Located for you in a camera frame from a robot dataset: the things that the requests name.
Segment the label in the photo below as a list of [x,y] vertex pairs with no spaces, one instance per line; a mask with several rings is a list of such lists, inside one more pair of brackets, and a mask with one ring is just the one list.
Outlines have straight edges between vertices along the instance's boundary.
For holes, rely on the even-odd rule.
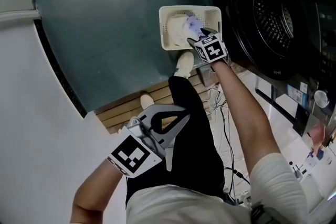
[[295,89],[290,85],[287,85],[287,92],[288,96],[294,99],[294,101],[296,101],[303,107],[306,106],[307,95],[305,93]]
[[303,92],[303,93],[307,93],[307,89],[308,89],[308,85],[301,82],[300,83],[300,91]]

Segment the white cloth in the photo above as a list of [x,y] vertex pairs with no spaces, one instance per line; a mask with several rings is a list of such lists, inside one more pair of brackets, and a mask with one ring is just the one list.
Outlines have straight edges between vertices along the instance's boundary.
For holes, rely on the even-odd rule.
[[[250,175],[253,204],[277,210],[293,223],[307,223],[308,207],[301,185],[279,153],[262,158]],[[127,205],[128,224],[251,223],[250,209],[218,197],[166,185],[137,191]]]

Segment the foot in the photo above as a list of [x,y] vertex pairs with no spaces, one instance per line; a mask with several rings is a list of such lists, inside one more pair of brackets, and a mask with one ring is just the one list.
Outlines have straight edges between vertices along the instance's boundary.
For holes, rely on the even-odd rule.
[[186,51],[182,53],[177,61],[176,72],[174,76],[187,79],[190,77],[190,72],[193,70],[193,67],[194,55],[191,51]]
[[140,97],[140,103],[143,110],[154,104],[153,98],[149,94],[143,94]]

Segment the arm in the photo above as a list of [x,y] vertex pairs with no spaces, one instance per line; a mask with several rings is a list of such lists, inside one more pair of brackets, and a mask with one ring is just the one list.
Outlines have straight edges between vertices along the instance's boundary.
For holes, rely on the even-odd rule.
[[112,164],[103,161],[77,190],[70,223],[102,223],[103,212],[121,177]]
[[251,174],[253,167],[261,158],[270,153],[280,153],[280,149],[265,112],[241,80],[223,62],[214,62],[211,66],[223,88],[237,127],[246,167]]

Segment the white plastic basket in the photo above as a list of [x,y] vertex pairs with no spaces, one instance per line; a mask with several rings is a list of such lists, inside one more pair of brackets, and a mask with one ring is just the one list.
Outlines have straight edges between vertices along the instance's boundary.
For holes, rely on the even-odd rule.
[[192,49],[191,46],[179,46],[171,42],[167,33],[167,21],[175,14],[194,14],[201,20],[204,27],[218,31],[222,39],[222,12],[218,7],[211,6],[163,6],[159,9],[161,45],[165,50]]

